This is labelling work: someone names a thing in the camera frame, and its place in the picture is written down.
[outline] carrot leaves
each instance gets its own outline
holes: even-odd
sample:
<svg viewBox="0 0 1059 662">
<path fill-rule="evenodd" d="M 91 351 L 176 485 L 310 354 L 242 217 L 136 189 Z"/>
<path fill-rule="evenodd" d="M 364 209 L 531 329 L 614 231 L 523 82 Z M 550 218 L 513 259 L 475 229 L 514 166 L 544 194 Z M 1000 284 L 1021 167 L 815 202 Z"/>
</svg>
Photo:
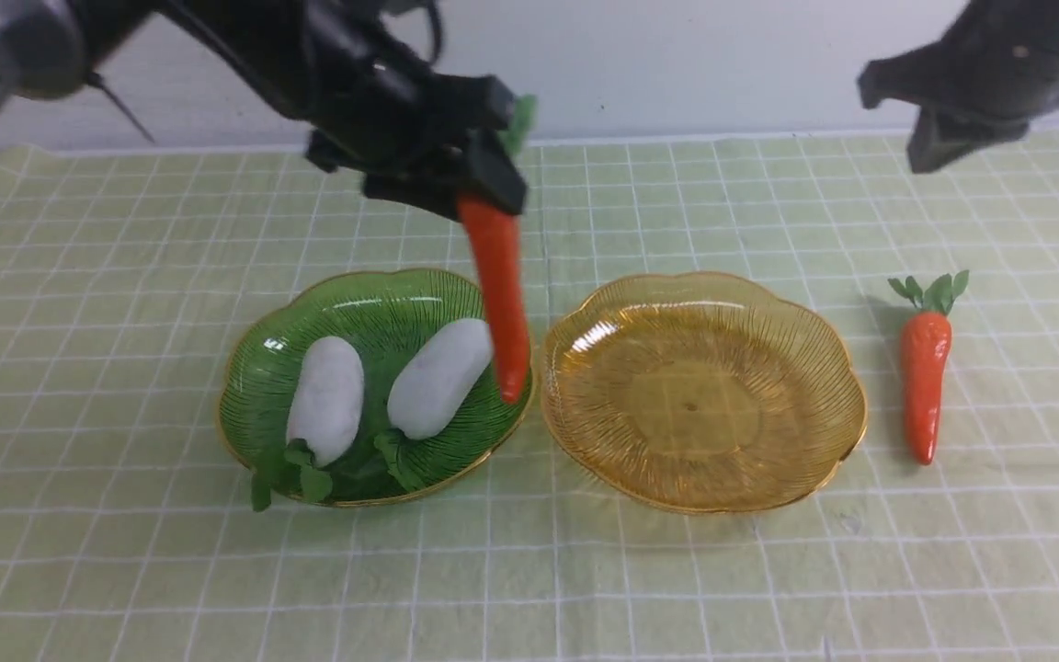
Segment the carrot leaves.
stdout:
<svg viewBox="0 0 1059 662">
<path fill-rule="evenodd" d="M 910 303 L 915 305 L 918 310 L 946 316 L 951 314 L 955 299 L 966 292 L 970 281 L 971 272 L 963 269 L 955 275 L 950 275 L 950 273 L 939 275 L 926 289 L 921 289 L 921 285 L 913 275 L 908 276 L 904 282 L 898 278 L 890 278 L 890 288 L 894 288 L 900 298 L 909 299 Z"/>
</svg>

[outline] yellow plate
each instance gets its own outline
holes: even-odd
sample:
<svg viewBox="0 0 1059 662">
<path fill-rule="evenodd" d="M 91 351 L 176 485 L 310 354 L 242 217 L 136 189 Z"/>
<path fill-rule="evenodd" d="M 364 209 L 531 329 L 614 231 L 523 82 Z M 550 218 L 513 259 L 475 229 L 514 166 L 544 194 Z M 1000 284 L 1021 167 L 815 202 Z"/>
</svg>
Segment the yellow plate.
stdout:
<svg viewBox="0 0 1059 662">
<path fill-rule="evenodd" d="M 840 335 L 735 275 L 610 282 L 543 348 L 554 439 L 664 511 L 793 503 L 824 486 L 865 432 L 865 393 Z"/>
</svg>

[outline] orange carrot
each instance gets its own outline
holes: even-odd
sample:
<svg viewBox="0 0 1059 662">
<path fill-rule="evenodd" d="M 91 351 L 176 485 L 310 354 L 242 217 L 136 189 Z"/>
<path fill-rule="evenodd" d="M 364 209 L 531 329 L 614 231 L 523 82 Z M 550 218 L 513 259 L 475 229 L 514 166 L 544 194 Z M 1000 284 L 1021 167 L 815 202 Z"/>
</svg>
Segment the orange carrot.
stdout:
<svg viewBox="0 0 1059 662">
<path fill-rule="evenodd" d="M 518 219 L 466 193 L 457 197 L 456 209 L 480 276 L 484 317 L 492 338 L 497 386 L 501 399 L 515 402 L 521 397 L 530 370 L 530 330 L 521 302 Z"/>
<path fill-rule="evenodd" d="M 891 278 L 890 286 L 919 310 L 901 328 L 901 372 L 904 380 L 904 436 L 922 465 L 934 461 L 937 424 L 943 411 L 943 374 L 954 332 L 950 315 L 954 299 L 966 291 L 971 272 L 940 275 L 926 290 L 913 276 Z"/>
</svg>

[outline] green plate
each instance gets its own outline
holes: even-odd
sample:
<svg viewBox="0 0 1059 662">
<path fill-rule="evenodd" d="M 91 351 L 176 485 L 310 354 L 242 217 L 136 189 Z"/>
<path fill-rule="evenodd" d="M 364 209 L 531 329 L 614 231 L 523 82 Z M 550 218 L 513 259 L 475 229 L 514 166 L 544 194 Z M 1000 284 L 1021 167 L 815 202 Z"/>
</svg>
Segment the green plate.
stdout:
<svg viewBox="0 0 1059 662">
<path fill-rule="evenodd" d="M 489 365 L 443 432 L 405 442 L 403 455 L 412 465 L 434 466 L 429 486 L 408 491 L 391 477 L 374 445 L 376 435 L 391 430 L 391 384 L 436 332 L 466 317 L 484 318 L 480 288 L 444 269 L 357 272 L 320 282 L 265 316 L 236 345 L 219 398 L 219 439 L 245 466 L 254 466 L 266 445 L 284 444 L 305 352 L 317 339 L 338 336 L 362 359 L 365 398 L 357 439 L 327 468 L 335 486 L 323 505 L 396 503 L 438 489 L 487 460 L 521 424 L 533 398 L 533 369 L 521 399 L 505 404 Z M 299 481 L 277 493 L 302 500 Z"/>
</svg>

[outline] gold plate rim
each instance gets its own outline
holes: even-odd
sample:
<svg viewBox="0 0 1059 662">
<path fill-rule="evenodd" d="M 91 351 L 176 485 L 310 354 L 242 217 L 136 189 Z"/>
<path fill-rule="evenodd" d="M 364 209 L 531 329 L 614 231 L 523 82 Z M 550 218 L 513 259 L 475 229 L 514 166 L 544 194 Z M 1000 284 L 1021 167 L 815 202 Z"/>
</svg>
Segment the gold plate rim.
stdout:
<svg viewBox="0 0 1059 662">
<path fill-rule="evenodd" d="M 550 326 L 550 330 L 546 330 L 546 336 L 542 340 L 542 348 L 540 353 L 541 355 L 540 370 L 542 374 L 542 379 L 543 380 L 554 379 L 554 370 L 551 369 L 551 363 L 550 360 L 548 360 L 548 356 L 551 356 L 552 353 L 554 353 L 555 347 L 558 346 L 558 344 L 560 343 L 559 336 L 561 334 L 561 328 L 564 325 L 567 325 L 567 323 L 570 322 L 571 319 L 576 318 L 577 316 L 580 316 L 585 312 L 588 312 L 588 309 L 591 309 L 593 305 L 596 305 L 597 299 L 599 299 L 599 297 L 604 294 L 607 289 L 612 289 L 613 286 L 622 285 L 624 284 L 624 282 L 681 281 L 681 280 L 688 280 L 688 278 L 707 276 L 707 275 L 714 278 L 720 278 L 720 280 L 722 281 L 738 282 L 739 284 L 744 286 L 744 288 L 756 290 L 756 292 L 761 293 L 762 297 L 769 298 L 775 305 L 789 306 L 792 309 L 803 310 L 808 316 L 811 316 L 812 318 L 815 318 L 820 322 L 823 322 L 824 326 L 827 327 L 829 334 L 832 334 L 837 342 L 840 342 L 840 347 L 842 348 L 842 351 L 844 351 L 847 376 L 850 380 L 852 380 L 852 382 L 859 389 L 860 402 L 861 402 L 861 421 L 860 421 L 860 428 L 856 433 L 856 435 L 854 435 L 856 436 L 856 439 L 854 439 L 852 443 L 848 445 L 848 448 L 845 449 L 845 452 L 841 453 L 841 455 L 837 458 L 836 462 L 832 462 L 832 468 L 831 470 L 828 471 L 826 477 L 821 478 L 820 481 L 814 486 L 812 486 L 810 490 L 806 490 L 804 494 L 795 496 L 795 498 L 786 499 L 783 500 L 783 502 L 778 503 L 765 504 L 761 506 L 753 506 L 753 507 L 732 507 L 728 505 L 683 506 L 676 503 L 661 502 L 661 500 L 654 498 L 647 498 L 642 494 L 638 494 L 636 491 L 632 490 L 629 486 L 623 485 L 623 483 L 617 482 L 616 479 L 614 479 L 613 477 L 609 477 L 609 475 L 606 473 L 606 470 L 597 468 L 597 466 L 595 466 L 594 463 L 582 460 L 582 458 L 580 458 L 579 455 L 577 455 L 577 453 L 572 451 L 571 448 L 568 448 L 568 445 L 563 444 L 562 441 L 560 441 L 562 439 L 562 435 L 560 435 L 559 429 L 555 427 L 554 416 L 552 415 L 552 412 L 554 412 L 554 410 L 550 407 L 550 402 L 546 401 L 546 389 L 543 387 L 543 389 L 540 390 L 538 397 L 540 400 L 539 409 L 542 412 L 542 419 L 545 421 L 546 430 L 550 431 L 550 435 L 552 436 L 552 439 L 554 439 L 554 443 L 558 445 L 559 448 L 562 448 L 562 451 L 567 452 L 568 457 L 571 457 L 573 461 L 577 462 L 577 464 L 582 466 L 585 470 L 591 472 L 594 478 L 597 478 L 599 479 L 600 482 L 614 487 L 615 490 L 618 490 L 618 493 L 622 493 L 623 495 L 627 496 L 627 498 L 631 498 L 636 500 L 636 502 L 639 503 L 644 503 L 645 505 L 659 508 L 659 511 L 680 514 L 680 515 L 722 515 L 722 514 L 747 515 L 753 513 L 765 513 L 769 511 L 775 511 L 778 507 L 791 505 L 793 503 L 800 502 L 800 500 L 810 498 L 811 495 L 819 493 L 821 489 L 824 489 L 824 487 L 827 486 L 829 482 L 832 482 L 832 479 L 836 478 L 838 470 L 840 470 L 840 466 L 844 464 L 844 462 L 847 461 L 849 457 L 852 455 L 854 450 L 857 449 L 859 445 L 861 445 L 862 441 L 864 441 L 865 433 L 868 431 L 868 394 L 865 391 L 864 382 L 861 381 L 861 377 L 859 377 L 857 374 L 857 369 L 856 365 L 854 365 L 852 361 L 852 353 L 848 351 L 848 343 L 844 342 L 844 336 L 840 335 L 840 332 L 837 330 L 837 327 L 832 325 L 831 322 L 828 322 L 828 319 L 823 315 L 815 312 L 815 310 L 811 310 L 810 307 L 800 305 L 795 302 L 789 301 L 789 299 L 778 297 L 776 293 L 772 292 L 772 290 L 766 288 L 766 286 L 760 285 L 759 282 L 753 282 L 749 280 L 749 278 L 735 275 L 735 273 L 729 273 L 724 271 L 714 271 L 713 269 L 699 269 L 699 271 L 686 271 L 681 273 L 635 273 L 634 275 L 623 275 L 614 281 L 606 282 L 604 285 L 599 286 L 599 288 L 594 289 L 593 292 L 591 292 L 591 294 L 586 297 L 582 303 L 579 304 L 579 306 L 575 307 L 574 310 L 571 310 L 570 314 L 562 316 L 562 318 L 560 318 L 558 322 L 555 322 Z"/>
<path fill-rule="evenodd" d="M 215 431 L 219 433 L 219 441 L 222 443 L 223 448 L 227 449 L 227 453 L 232 458 L 234 458 L 235 462 L 238 462 L 239 465 L 243 465 L 244 469 L 248 470 L 252 469 L 251 466 L 248 465 L 248 462 L 244 460 L 244 457 L 241 457 L 240 453 L 236 452 L 235 448 L 232 447 L 231 441 L 227 440 L 227 432 L 223 430 L 221 407 L 222 407 L 223 394 L 227 393 L 228 384 L 231 384 L 232 363 L 234 363 L 235 361 L 235 348 L 243 345 L 245 340 L 248 340 L 248 335 L 251 334 L 251 332 L 256 326 L 259 326 L 261 323 L 266 322 L 266 320 L 270 319 L 273 316 L 282 314 L 283 310 L 289 309 L 289 307 L 297 305 L 298 302 L 306 298 L 309 293 L 312 292 L 312 290 L 321 288 L 321 286 L 328 285 L 329 282 L 339 281 L 342 280 L 342 278 L 351 275 L 392 276 L 392 275 L 403 275 L 403 273 L 412 273 L 412 272 L 443 273 L 443 275 L 450 275 L 453 278 L 457 278 L 457 280 L 466 282 L 468 285 L 473 286 L 473 288 L 479 288 L 479 285 L 477 285 L 477 283 L 470 278 L 466 275 L 460 275 L 457 272 L 449 271 L 449 269 L 446 268 L 412 267 L 412 268 L 398 268 L 394 269 L 394 271 L 372 271 L 371 269 L 367 269 L 366 271 L 347 271 L 345 273 L 338 273 L 337 275 L 325 278 L 323 281 L 315 282 L 315 284 L 308 286 L 308 288 L 300 290 L 297 297 L 291 298 L 287 304 L 279 306 L 276 307 L 276 309 L 269 310 L 268 314 L 262 315 L 259 319 L 256 319 L 255 322 L 252 322 L 251 324 L 249 324 L 247 328 L 245 328 L 243 334 L 240 334 L 239 336 L 239 340 L 236 340 L 236 343 L 232 347 L 232 351 L 227 355 L 227 365 L 225 365 L 223 368 L 223 389 L 222 391 L 219 391 L 219 398 L 218 401 L 215 401 L 214 414 L 213 414 L 215 419 Z M 530 410 L 533 409 L 535 398 L 538 397 L 538 370 L 534 369 L 534 365 L 537 364 L 537 358 L 535 358 L 535 356 L 537 355 L 538 355 L 538 348 L 534 346 L 533 334 L 531 334 L 530 335 L 530 394 L 526 396 L 526 405 L 523 408 L 521 408 L 521 414 L 518 414 L 518 417 L 513 421 L 513 425 L 509 425 L 508 430 L 505 431 L 505 434 L 502 435 L 500 440 L 497 440 L 497 443 L 492 444 L 491 447 L 487 449 L 487 451 L 485 451 L 484 453 L 482 453 L 482 455 L 477 458 L 477 460 L 471 462 L 470 465 L 465 466 L 465 468 L 459 470 L 457 473 L 454 473 L 453 477 L 445 478 L 444 481 L 435 483 L 434 485 L 426 486 L 424 487 L 424 489 L 394 496 L 393 498 L 367 498 L 367 499 L 356 499 L 356 500 L 336 500 L 336 502 L 311 503 L 303 499 L 302 495 L 300 494 L 282 494 L 282 496 L 284 498 L 295 500 L 295 502 L 298 503 L 304 503 L 306 505 L 315 505 L 320 507 L 342 507 L 342 508 L 367 507 L 376 505 L 392 505 L 392 504 L 411 502 L 411 500 L 426 498 L 426 496 L 428 495 L 432 495 L 442 489 L 445 489 L 445 487 L 449 487 L 455 484 L 457 481 L 460 481 L 460 479 L 467 477 L 467 475 L 470 475 L 471 472 L 473 472 L 473 470 L 480 468 L 480 465 L 484 464 L 484 462 L 487 462 L 489 458 L 492 457 L 492 452 L 497 451 L 497 448 L 500 448 L 501 444 L 504 444 L 505 441 L 508 441 L 509 436 L 513 436 L 513 433 L 517 432 L 518 428 L 521 428 L 521 424 L 525 422 L 526 414 L 530 414 Z"/>
</svg>

